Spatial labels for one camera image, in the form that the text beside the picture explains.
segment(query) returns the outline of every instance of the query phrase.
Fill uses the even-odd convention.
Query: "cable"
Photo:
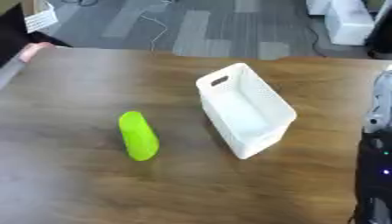
[[[167,31],[168,31],[168,28],[167,28],[167,26],[164,24],[164,23],[162,23],[161,21],[159,21],[159,20],[157,20],[157,19],[152,19],[152,18],[149,18],[149,17],[146,17],[146,16],[140,16],[141,18],[144,18],[144,19],[147,19],[147,20],[150,20],[150,21],[153,21],[153,22],[155,22],[155,23],[157,23],[157,24],[159,24],[159,25],[162,25],[163,27],[164,27],[164,30],[162,30],[151,42],[150,42],[150,45],[151,45],[151,51],[153,52],[154,50],[155,50],[155,42],[157,42],[157,40],[159,40],[161,37],[162,37],[162,35],[164,35]]]
[[[297,3],[296,3],[296,1],[295,0],[293,0],[292,1],[292,3],[294,4],[294,5],[298,5]],[[312,25],[311,25],[311,20],[310,19],[306,19],[306,21],[304,20],[304,19],[302,19],[301,17],[302,16],[300,16],[299,15],[299,7],[296,7],[296,9],[295,9],[295,14],[296,14],[296,16],[301,20],[301,21],[303,21],[303,26],[309,31],[309,32],[311,32],[312,34],[313,34],[313,36],[314,36],[314,41],[311,43],[311,49],[318,55],[318,56],[321,56],[321,57],[323,57],[323,58],[326,58],[327,56],[325,55],[325,54],[323,54],[318,48],[317,48],[317,44],[319,43],[319,34],[318,33],[316,33],[314,30],[313,30],[313,28],[312,28]]]
[[[62,3],[64,4],[78,4],[79,6],[83,6],[83,7],[88,7],[88,6],[94,6],[96,4],[98,4],[99,0],[94,0],[92,3],[83,3],[83,0],[61,0]]]
[[[347,221],[347,224],[351,224],[351,222],[354,220],[354,215],[351,215],[350,218]]]
[[[167,6],[168,4],[172,4],[173,3],[173,1],[169,1],[169,0],[162,0],[161,2],[164,4],[164,6]],[[150,50],[153,52],[154,50],[155,50],[155,43],[169,30],[168,28],[167,28],[167,25],[166,24],[164,24],[164,23],[162,23],[161,21],[159,21],[159,20],[157,20],[156,18],[150,18],[150,17],[146,17],[146,16],[144,16],[143,14],[145,13],[145,12],[147,12],[148,10],[149,10],[149,8],[151,8],[151,7],[155,7],[155,6],[160,6],[160,5],[162,5],[162,4],[153,4],[153,5],[150,5],[150,6],[148,6],[147,8],[145,8],[143,11],[142,11],[142,13],[140,13],[140,18],[144,18],[144,19],[146,19],[146,20],[149,20],[149,21],[152,21],[152,22],[155,22],[155,23],[157,23],[158,25],[161,25],[161,26],[163,26],[164,27],[164,29],[150,42]]]

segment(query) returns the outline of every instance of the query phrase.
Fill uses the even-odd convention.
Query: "white container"
[[[375,28],[375,22],[361,0],[332,0],[325,25],[331,42],[344,46],[363,46]]]
[[[324,16],[330,7],[331,0],[306,0],[309,15]]]
[[[234,64],[197,80],[207,116],[241,159],[278,142],[295,110],[246,64]]]
[[[59,22],[54,7],[48,2],[45,2],[45,9],[37,14],[26,17],[24,21],[26,22],[27,32],[29,33],[44,29]]]

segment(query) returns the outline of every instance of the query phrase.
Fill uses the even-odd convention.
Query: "lime green plastic cup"
[[[159,141],[142,113],[130,111],[118,120],[122,139],[130,157],[136,161],[152,158],[158,152]]]

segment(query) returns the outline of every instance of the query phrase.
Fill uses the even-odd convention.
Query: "gray carpet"
[[[72,46],[150,50],[183,56],[274,60],[285,56],[366,58],[363,47],[332,45],[322,18],[308,18],[305,0],[100,0],[92,7],[50,1],[60,22],[45,32]]]

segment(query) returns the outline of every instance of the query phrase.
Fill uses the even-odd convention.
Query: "white plastic basket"
[[[197,80],[207,116],[240,158],[278,142],[296,111],[246,64],[234,64]]]
[[[48,2],[46,2],[45,5],[45,10],[24,19],[27,26],[27,32],[35,32],[59,22],[54,7]]]

